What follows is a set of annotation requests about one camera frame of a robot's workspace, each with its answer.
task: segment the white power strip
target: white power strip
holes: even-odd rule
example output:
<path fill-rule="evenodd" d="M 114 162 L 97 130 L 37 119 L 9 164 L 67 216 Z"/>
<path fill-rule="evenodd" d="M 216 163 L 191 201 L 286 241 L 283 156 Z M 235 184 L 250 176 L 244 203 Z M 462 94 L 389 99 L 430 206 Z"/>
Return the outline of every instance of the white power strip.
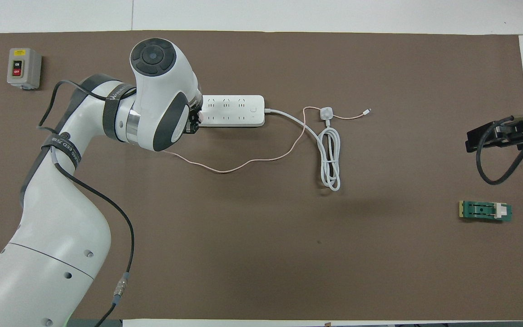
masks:
<path fill-rule="evenodd" d="M 257 128 L 266 121 L 261 95 L 204 95 L 202 128 Z"/>

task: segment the black button pad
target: black button pad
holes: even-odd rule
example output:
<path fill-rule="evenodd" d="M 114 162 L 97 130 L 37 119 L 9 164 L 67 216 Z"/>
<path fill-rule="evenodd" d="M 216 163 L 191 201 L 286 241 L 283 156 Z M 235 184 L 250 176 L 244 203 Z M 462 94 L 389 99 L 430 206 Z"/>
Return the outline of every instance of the black button pad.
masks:
<path fill-rule="evenodd" d="M 164 39 L 148 39 L 137 44 L 130 54 L 133 68 L 145 76 L 160 76 L 168 72 L 177 60 L 172 43 Z"/>

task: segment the cable connector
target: cable connector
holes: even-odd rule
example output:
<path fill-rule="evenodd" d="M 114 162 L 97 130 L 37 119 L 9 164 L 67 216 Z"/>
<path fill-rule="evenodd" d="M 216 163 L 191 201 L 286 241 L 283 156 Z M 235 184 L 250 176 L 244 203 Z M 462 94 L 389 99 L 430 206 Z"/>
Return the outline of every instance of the cable connector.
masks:
<path fill-rule="evenodd" d="M 334 112 L 332 112 L 332 107 L 326 106 L 320 109 L 320 119 L 330 120 L 334 117 Z"/>
<path fill-rule="evenodd" d="M 120 302 L 120 298 L 122 297 L 122 294 L 126 289 L 126 284 L 128 283 L 129 276 L 130 273 L 123 273 L 122 278 L 120 278 L 120 281 L 118 281 L 118 284 L 116 284 L 116 288 L 114 289 L 114 298 L 112 299 L 112 304 L 114 304 L 115 306 L 118 305 L 118 302 Z"/>

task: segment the white floor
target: white floor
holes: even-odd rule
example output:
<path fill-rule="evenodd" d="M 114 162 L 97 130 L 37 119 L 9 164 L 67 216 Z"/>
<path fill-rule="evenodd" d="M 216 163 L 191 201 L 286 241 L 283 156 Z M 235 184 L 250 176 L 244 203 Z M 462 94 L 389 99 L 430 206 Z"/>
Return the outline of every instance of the white floor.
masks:
<path fill-rule="evenodd" d="M 111 30 L 521 35 L 523 62 L 523 0 L 0 0 L 0 33 Z M 125 326 L 181 323 L 148 322 L 126 321 Z M 227 323 L 209 321 L 207 325 Z M 258 323 L 256 326 L 283 327 L 303 322 Z M 202 325 L 202 321 L 183 322 L 187 327 Z"/>

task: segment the white robotic arm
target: white robotic arm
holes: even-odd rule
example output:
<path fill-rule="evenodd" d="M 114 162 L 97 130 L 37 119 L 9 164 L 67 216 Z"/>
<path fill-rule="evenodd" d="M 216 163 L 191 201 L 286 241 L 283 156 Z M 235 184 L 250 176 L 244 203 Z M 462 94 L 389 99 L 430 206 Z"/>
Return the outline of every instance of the white robotic arm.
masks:
<path fill-rule="evenodd" d="M 23 215 L 0 253 L 0 327 L 63 326 L 78 306 L 110 247 L 100 211 L 54 167 L 73 174 L 94 136 L 106 135 L 161 151 L 195 133 L 202 95 L 185 55 L 163 39 L 137 44 L 130 55 L 137 93 L 104 74 L 77 90 L 42 146 L 21 191 Z"/>

